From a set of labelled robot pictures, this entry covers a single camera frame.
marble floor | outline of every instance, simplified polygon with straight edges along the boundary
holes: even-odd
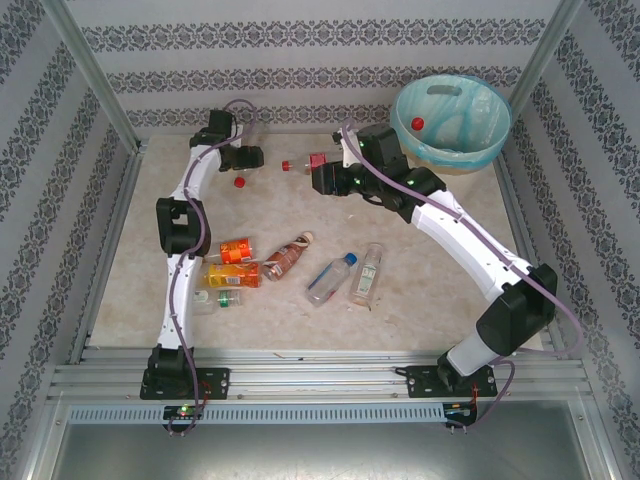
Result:
[[[189,136],[151,138],[90,343],[152,347],[160,330],[167,283],[155,202],[179,182],[189,158]],[[266,279],[241,291],[243,306],[193,318],[197,347],[320,350],[431,350],[462,340],[487,304],[476,285],[431,238],[399,216],[361,197],[320,196],[310,177],[281,171],[282,160],[313,151],[336,151],[329,135],[265,134],[265,166],[233,186],[219,173],[203,199],[212,241],[253,237],[256,258],[266,259],[300,232],[315,241],[280,282]],[[492,167],[464,176],[442,175],[469,213],[507,248],[515,249]],[[363,256],[370,242],[385,247],[371,311],[348,302],[351,279],[329,302],[313,307],[305,286],[333,258]],[[540,348],[536,337],[530,345]]]

